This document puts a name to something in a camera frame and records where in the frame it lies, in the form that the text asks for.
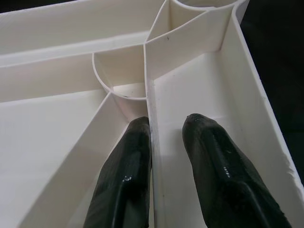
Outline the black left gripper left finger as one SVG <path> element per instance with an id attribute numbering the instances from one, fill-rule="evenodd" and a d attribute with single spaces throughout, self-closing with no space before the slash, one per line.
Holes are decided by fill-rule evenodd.
<path id="1" fill-rule="evenodd" d="M 131 121 L 105 161 L 84 228 L 148 228 L 151 133 L 148 117 Z"/>

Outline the black table cloth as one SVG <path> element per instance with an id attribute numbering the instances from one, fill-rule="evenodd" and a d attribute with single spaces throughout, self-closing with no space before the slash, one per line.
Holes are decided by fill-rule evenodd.
<path id="1" fill-rule="evenodd" d="M 304 185 L 304 0 L 250 0 L 240 26 Z"/>

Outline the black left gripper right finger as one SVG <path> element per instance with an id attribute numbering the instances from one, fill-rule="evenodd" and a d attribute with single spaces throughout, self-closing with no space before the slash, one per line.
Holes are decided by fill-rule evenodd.
<path id="1" fill-rule="evenodd" d="M 251 160 L 215 120 L 188 115 L 182 138 L 207 228 L 292 228 Z"/>

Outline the white plastic table top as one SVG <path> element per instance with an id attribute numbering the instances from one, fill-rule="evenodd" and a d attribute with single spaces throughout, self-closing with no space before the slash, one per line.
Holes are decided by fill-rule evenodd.
<path id="1" fill-rule="evenodd" d="M 130 122 L 152 131 L 153 228 L 207 228 L 182 142 L 217 121 L 292 228 L 304 186 L 240 23 L 249 0 L 77 0 L 0 13 L 0 228 L 80 228 Z"/>

